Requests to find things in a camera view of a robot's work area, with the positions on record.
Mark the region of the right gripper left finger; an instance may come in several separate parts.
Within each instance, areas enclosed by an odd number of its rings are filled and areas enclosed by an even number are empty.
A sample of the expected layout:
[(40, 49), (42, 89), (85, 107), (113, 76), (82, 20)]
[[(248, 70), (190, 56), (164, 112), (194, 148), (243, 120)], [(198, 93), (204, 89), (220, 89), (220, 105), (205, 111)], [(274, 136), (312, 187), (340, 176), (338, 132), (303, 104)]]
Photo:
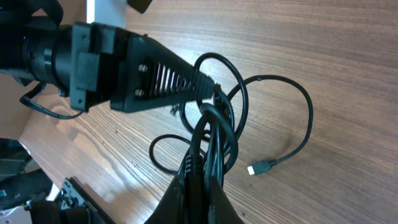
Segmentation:
[(184, 224), (185, 192), (175, 176), (145, 224)]

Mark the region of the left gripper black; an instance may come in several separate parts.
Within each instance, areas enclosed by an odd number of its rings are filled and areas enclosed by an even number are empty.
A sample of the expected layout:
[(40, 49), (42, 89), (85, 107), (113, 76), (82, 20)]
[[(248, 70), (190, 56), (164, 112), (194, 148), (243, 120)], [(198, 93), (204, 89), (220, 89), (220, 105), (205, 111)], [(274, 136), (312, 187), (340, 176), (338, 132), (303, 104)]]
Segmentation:
[(74, 110), (88, 111), (111, 99), (112, 110), (134, 113), (211, 98), (215, 82), (209, 76), (158, 41), (130, 36), (127, 30), (104, 24), (73, 25)]

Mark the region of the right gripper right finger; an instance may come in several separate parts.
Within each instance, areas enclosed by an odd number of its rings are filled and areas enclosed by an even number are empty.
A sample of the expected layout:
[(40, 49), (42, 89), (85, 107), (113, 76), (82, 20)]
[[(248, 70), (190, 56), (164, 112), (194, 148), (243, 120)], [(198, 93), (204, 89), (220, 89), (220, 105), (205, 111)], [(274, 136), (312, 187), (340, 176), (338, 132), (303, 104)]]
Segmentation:
[(209, 224), (244, 224), (227, 198), (217, 178), (209, 178), (208, 188), (208, 223)]

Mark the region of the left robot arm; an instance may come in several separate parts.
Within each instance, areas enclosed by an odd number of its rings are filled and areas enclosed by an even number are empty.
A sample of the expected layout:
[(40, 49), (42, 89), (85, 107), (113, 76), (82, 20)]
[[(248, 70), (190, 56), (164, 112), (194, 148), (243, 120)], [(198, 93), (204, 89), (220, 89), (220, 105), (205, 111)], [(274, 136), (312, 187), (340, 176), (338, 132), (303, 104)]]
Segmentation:
[(79, 113), (105, 101), (124, 113), (208, 99), (214, 81), (158, 41), (105, 24), (62, 24), (57, 1), (1, 2), (1, 71), (37, 86), (20, 101), (33, 102), (46, 85), (59, 89)]

